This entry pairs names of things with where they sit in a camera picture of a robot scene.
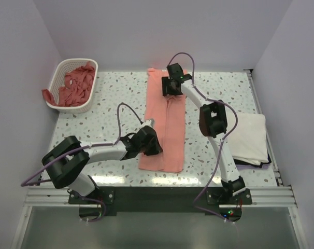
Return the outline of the salmon pink t shirt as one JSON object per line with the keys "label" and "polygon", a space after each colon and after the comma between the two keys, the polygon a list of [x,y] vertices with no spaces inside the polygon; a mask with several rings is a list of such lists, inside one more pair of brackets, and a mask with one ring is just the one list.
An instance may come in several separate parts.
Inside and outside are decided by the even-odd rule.
{"label": "salmon pink t shirt", "polygon": [[166,71],[149,68],[147,73],[145,119],[154,120],[163,152],[154,156],[142,155],[139,168],[179,173],[184,164],[185,96],[163,96],[162,77],[168,75]]}

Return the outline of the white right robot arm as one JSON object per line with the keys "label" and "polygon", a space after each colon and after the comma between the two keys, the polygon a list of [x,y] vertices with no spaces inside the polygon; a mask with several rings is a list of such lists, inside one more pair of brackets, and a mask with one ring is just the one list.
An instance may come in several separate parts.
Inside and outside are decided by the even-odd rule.
{"label": "white right robot arm", "polygon": [[227,137],[238,125],[236,112],[223,101],[204,96],[195,86],[193,76],[185,74],[178,63],[169,64],[167,72],[168,76],[162,77],[163,96],[185,95],[199,109],[199,129],[208,138],[217,156],[211,178],[219,169],[221,199],[229,204],[235,203],[240,198],[240,193],[246,190],[227,141]]}

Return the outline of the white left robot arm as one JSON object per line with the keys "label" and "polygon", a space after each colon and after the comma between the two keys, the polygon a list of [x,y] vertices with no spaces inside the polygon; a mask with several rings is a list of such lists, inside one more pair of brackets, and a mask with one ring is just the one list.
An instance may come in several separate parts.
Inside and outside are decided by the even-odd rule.
{"label": "white left robot arm", "polygon": [[56,189],[68,187],[80,194],[86,203],[98,199],[98,190],[92,178],[82,173],[87,164],[128,160],[138,154],[155,156],[163,152],[156,131],[144,126],[138,132],[120,137],[115,143],[88,144],[69,136],[48,152],[41,160]]}

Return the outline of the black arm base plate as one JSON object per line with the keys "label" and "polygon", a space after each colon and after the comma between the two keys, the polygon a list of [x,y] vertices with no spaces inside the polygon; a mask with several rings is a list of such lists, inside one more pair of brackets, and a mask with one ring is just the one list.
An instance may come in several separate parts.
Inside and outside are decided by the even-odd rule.
{"label": "black arm base plate", "polygon": [[222,187],[98,187],[81,197],[70,190],[68,203],[79,206],[81,218],[96,220],[118,213],[204,213],[230,222],[242,216],[242,207],[252,205],[249,189],[221,199]]}

